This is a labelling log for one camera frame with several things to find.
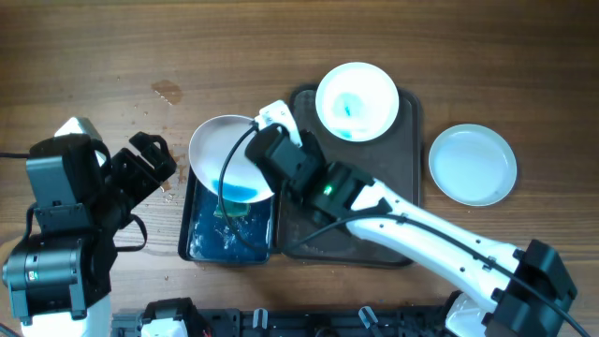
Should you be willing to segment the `green yellow sponge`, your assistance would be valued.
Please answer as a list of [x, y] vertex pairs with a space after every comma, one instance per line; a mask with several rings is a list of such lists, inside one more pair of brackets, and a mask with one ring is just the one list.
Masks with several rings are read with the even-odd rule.
[[[238, 203], [225, 200], [224, 203], [225, 213], [228, 217], [244, 217], [250, 212], [250, 205], [247, 203]], [[213, 213], [215, 217], [223, 218], [224, 213], [222, 212], [222, 208], [220, 205], [216, 206], [216, 209]]]

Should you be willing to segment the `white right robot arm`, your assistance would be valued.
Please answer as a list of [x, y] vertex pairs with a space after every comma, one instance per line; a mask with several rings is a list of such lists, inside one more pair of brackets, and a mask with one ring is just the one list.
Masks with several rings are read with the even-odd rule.
[[533, 240], [526, 249], [484, 238], [400, 197], [371, 174], [328, 163], [315, 137], [280, 124], [252, 125], [245, 156], [271, 189], [312, 216], [309, 242], [343, 228], [443, 277], [458, 290], [445, 327], [456, 336], [555, 336], [568, 323], [577, 288], [559, 253]]

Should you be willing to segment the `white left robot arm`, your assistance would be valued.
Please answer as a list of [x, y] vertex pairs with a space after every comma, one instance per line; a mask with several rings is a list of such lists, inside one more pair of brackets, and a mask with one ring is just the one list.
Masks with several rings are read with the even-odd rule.
[[174, 174], [159, 135], [138, 132], [111, 154], [86, 118], [71, 118], [25, 157], [35, 202], [22, 238], [2, 267], [12, 316], [26, 336], [107, 336], [115, 234], [135, 223], [145, 198]]

